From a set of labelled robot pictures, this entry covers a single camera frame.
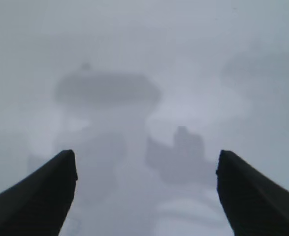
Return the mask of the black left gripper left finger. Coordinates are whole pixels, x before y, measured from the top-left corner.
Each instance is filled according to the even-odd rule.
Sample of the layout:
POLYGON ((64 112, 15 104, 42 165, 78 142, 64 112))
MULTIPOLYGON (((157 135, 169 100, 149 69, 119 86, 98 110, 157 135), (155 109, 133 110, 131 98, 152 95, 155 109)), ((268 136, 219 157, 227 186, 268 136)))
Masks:
POLYGON ((0 193, 0 236, 57 236, 78 180, 75 153, 63 150, 0 193))

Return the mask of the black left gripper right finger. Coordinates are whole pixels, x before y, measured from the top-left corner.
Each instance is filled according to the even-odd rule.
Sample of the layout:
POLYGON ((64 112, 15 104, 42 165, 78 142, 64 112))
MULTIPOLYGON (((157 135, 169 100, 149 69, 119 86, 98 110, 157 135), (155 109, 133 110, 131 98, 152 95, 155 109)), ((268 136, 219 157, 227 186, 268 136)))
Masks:
POLYGON ((229 150, 219 155, 217 192, 236 236, 289 236, 289 191, 229 150))

